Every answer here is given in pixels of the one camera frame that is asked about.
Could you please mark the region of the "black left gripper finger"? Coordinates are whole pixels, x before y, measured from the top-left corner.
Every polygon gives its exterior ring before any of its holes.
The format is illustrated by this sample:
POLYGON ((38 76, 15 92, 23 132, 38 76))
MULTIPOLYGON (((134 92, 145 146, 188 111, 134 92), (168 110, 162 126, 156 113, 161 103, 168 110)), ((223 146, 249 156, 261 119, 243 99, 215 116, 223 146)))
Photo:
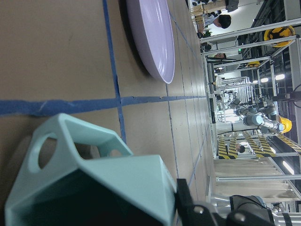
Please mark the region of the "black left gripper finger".
POLYGON ((178 178, 175 204, 183 226, 212 226, 213 217, 204 203, 196 204, 186 179, 178 178))

